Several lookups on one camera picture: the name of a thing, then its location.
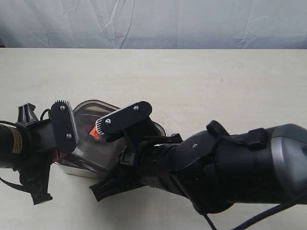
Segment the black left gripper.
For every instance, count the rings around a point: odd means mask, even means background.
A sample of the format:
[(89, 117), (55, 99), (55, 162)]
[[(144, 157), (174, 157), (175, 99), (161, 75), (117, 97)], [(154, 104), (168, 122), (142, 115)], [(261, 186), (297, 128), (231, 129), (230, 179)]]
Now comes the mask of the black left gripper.
[(22, 189), (30, 194), (34, 205), (51, 201), (48, 183), (55, 150), (51, 120), (38, 119), (35, 105), (26, 103), (18, 107), (17, 124), (23, 135), (24, 158), (17, 168)]

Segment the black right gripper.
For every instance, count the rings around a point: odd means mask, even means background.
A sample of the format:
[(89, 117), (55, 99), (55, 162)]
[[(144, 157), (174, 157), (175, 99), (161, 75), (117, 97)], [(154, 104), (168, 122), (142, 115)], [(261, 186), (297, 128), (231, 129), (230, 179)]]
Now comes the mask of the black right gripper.
[(175, 179), (175, 161), (172, 159), (175, 150), (185, 141), (187, 139), (179, 133), (143, 137), (137, 144), (132, 164), (119, 161), (107, 176), (90, 186), (95, 199), (99, 202), (144, 186), (188, 198)]

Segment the black and grey right robot arm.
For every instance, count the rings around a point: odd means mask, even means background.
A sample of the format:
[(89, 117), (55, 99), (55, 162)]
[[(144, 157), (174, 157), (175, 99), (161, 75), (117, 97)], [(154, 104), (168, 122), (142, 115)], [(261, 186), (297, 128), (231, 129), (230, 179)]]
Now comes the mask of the black and grey right robot arm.
[(144, 137), (135, 164), (118, 163), (91, 190), (100, 201), (142, 186), (185, 197), (200, 214), (283, 204), (307, 189), (307, 131), (286, 124), (229, 135), (211, 122), (186, 140)]

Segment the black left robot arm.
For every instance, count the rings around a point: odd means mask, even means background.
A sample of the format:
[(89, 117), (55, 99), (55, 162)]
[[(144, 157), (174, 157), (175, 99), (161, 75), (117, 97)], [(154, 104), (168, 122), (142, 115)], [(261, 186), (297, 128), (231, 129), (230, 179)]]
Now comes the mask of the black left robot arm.
[(34, 110), (35, 105), (26, 103), (18, 107), (17, 122), (0, 122), (0, 167), (18, 172), (19, 183), (0, 181), (29, 193), (33, 204), (38, 205), (53, 199), (48, 184), (57, 151), (51, 118), (44, 118), (50, 109), (45, 109), (40, 117)]

